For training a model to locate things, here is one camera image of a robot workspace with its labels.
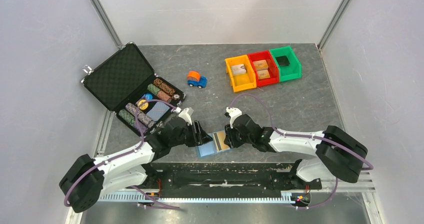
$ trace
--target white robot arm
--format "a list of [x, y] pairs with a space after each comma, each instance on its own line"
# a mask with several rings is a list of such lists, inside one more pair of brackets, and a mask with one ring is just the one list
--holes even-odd
[[[177, 117], [146, 136], [143, 142], [95, 159], [87, 154], [79, 157], [59, 183], [74, 211], [83, 212], [100, 197], [126, 187], [151, 186], [157, 180], [157, 173], [150, 163], [167, 155], [172, 147], [182, 144], [195, 147], [212, 141], [200, 123], [192, 120], [191, 108], [177, 112]], [[285, 188], [305, 189], [306, 185], [316, 184], [317, 179], [332, 176], [351, 183], [358, 180], [363, 162], [333, 148], [325, 140], [333, 139], [363, 158], [368, 151], [340, 128], [329, 126], [325, 131], [290, 132], [260, 127], [237, 108], [227, 108], [226, 115], [230, 122], [225, 126], [224, 143], [232, 148], [249, 143], [261, 152], [297, 152], [311, 156], [295, 162], [285, 177], [285, 181], [289, 181]]]
[[272, 127], [260, 127], [247, 114], [238, 108], [227, 108], [226, 115], [230, 122], [225, 126], [225, 143], [237, 148], [244, 143], [250, 143], [261, 152], [296, 152], [311, 155], [310, 159], [298, 160], [295, 178], [304, 185], [315, 179], [337, 178], [355, 183], [358, 181], [363, 162], [348, 152], [333, 147], [324, 140], [337, 142], [351, 152], [365, 158], [368, 150], [361, 143], [335, 126], [328, 126], [325, 131], [291, 132]]

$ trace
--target black object in green bin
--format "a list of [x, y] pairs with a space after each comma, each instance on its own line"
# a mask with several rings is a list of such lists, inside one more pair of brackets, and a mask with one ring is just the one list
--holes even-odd
[[288, 66], [290, 64], [289, 59], [287, 56], [280, 56], [275, 58], [277, 60], [277, 63], [280, 67], [282, 66]]

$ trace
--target toy car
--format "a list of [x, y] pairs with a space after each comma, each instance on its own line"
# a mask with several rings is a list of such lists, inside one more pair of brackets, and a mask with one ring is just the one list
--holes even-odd
[[187, 84], [190, 87], [197, 86], [198, 88], [205, 88], [206, 84], [208, 83], [208, 80], [200, 76], [200, 74], [196, 71], [190, 71], [187, 75]]

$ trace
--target poker chip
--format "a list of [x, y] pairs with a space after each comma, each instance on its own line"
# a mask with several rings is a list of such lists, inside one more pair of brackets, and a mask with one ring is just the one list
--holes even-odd
[[145, 100], [152, 100], [153, 96], [151, 94], [147, 93], [147, 94], [143, 95], [143, 97], [141, 97], [141, 98], [144, 98]]
[[137, 103], [137, 106], [141, 109], [141, 110], [145, 110], [147, 109], [147, 107], [149, 106], [149, 103], [145, 103], [142, 105], [142, 103], [144, 103], [146, 100], [142, 99]]

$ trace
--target green storage bin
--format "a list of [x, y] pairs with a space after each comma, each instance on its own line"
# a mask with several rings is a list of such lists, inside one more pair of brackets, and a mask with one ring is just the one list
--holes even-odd
[[[293, 49], [291, 49], [290, 46], [270, 49], [269, 52], [271, 53], [271, 56], [279, 70], [280, 82], [302, 77], [302, 65], [300, 64], [298, 58], [295, 55], [295, 52], [293, 52]], [[284, 56], [287, 57], [286, 60], [288, 60], [288, 65], [284, 62]]]

